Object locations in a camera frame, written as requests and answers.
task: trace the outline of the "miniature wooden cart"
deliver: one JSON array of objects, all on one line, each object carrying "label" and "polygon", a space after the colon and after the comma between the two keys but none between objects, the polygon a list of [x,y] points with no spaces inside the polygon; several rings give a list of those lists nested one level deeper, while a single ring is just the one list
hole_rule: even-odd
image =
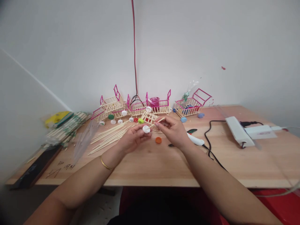
[{"label": "miniature wooden cart", "polygon": [[159,106],[151,106],[151,102],[150,102],[150,100],[148,100],[150,102],[149,105],[152,108],[152,114],[165,113],[165,114],[169,115],[169,112],[170,112],[169,98],[170,98],[170,96],[171,96],[171,89],[168,92],[166,100],[160,100],[160,101],[158,101],[159,102]]},{"label": "miniature wooden cart", "polygon": [[95,120],[96,122],[103,121],[107,117],[105,110],[103,108],[98,108],[93,112],[93,115],[91,117],[91,120]]},{"label": "miniature wooden cart", "polygon": [[124,104],[124,108],[122,108],[121,110],[119,110],[117,112],[112,112],[112,114],[115,116],[115,119],[123,117],[122,111],[124,111],[124,110],[127,112],[127,116],[131,115],[131,112],[130,112],[130,110],[128,108],[129,101],[130,101],[130,99],[129,99],[129,95],[128,95],[128,97],[127,97],[127,103]]},{"label": "miniature wooden cart", "polygon": [[175,101],[174,109],[180,117],[194,115],[201,112],[202,107],[211,97],[211,95],[198,88],[193,97],[188,98],[186,102],[184,99]]},{"label": "miniature wooden cart", "polygon": [[129,99],[129,95],[127,97],[127,106],[129,108],[130,115],[132,117],[142,115],[143,112],[144,112],[144,109],[148,106],[148,92],[146,94],[146,101],[145,102],[139,102],[139,103],[134,103],[134,104],[130,105],[128,99]]},{"label": "miniature wooden cart", "polygon": [[97,122],[104,120],[113,111],[119,112],[125,107],[123,98],[118,91],[117,85],[113,88],[115,96],[103,100],[103,95],[100,98],[100,108],[93,112],[91,119],[96,119]]},{"label": "miniature wooden cart", "polygon": [[151,113],[151,111],[149,112],[147,110],[144,110],[143,111],[143,114],[142,114],[142,117],[141,119],[145,122],[145,123],[148,123],[149,126],[153,125],[155,123],[155,120],[159,117],[153,113]]}]

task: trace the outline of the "left hand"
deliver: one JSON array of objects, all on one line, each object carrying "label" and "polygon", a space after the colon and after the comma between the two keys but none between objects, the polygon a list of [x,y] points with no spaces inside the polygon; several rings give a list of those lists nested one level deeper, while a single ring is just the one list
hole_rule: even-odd
[{"label": "left hand", "polygon": [[143,126],[146,124],[139,124],[130,128],[123,137],[119,140],[118,145],[125,153],[133,152],[140,143],[151,138],[152,134],[144,133]]}]

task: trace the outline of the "forearm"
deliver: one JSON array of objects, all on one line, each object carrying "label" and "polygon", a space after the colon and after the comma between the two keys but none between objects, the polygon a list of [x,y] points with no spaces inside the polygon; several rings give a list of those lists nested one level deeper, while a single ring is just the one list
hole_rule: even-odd
[{"label": "forearm", "polygon": [[[115,168],[124,156],[125,153],[115,145],[102,154],[102,160],[108,167]],[[111,172],[97,157],[70,176],[49,197],[58,199],[67,209],[78,208],[100,189]]]},{"label": "forearm", "polygon": [[199,147],[189,145],[182,152],[200,186],[230,222],[281,224],[247,188]]}]

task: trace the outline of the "gold bracelet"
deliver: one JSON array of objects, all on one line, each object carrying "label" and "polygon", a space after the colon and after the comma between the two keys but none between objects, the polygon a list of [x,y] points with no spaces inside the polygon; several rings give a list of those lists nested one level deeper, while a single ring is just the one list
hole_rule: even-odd
[{"label": "gold bracelet", "polygon": [[102,160],[102,155],[100,155],[100,159],[102,164],[105,166],[105,168],[107,168],[108,170],[112,170],[112,168],[109,168],[107,165],[104,164],[103,160]]}]

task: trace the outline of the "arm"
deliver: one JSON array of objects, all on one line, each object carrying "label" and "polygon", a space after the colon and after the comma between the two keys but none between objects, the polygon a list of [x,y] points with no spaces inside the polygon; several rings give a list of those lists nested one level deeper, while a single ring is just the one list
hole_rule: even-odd
[{"label": "arm", "polygon": [[179,120],[164,117],[165,126],[155,125],[182,151],[194,177],[230,223],[282,224],[247,188],[192,143]]},{"label": "arm", "polygon": [[[130,128],[119,142],[102,154],[109,168],[115,168],[124,156],[147,139],[142,127]],[[25,222],[29,224],[69,224],[75,210],[93,196],[105,183],[112,170],[107,169],[100,157],[95,158],[58,186]]]}]

